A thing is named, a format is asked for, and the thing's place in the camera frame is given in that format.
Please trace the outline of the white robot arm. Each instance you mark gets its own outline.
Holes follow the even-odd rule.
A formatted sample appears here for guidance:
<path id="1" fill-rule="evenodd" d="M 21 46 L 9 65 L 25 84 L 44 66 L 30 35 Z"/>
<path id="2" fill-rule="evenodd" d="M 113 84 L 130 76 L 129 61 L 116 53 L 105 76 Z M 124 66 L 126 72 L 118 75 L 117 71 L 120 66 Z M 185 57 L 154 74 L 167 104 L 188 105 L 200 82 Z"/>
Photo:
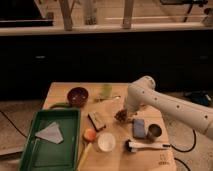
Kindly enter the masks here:
<path id="1" fill-rule="evenodd" d="M 213 140 L 213 108 L 159 93 L 155 86 L 150 76 L 128 85 L 124 108 L 129 116 L 136 113 L 141 104 L 150 105 Z"/>

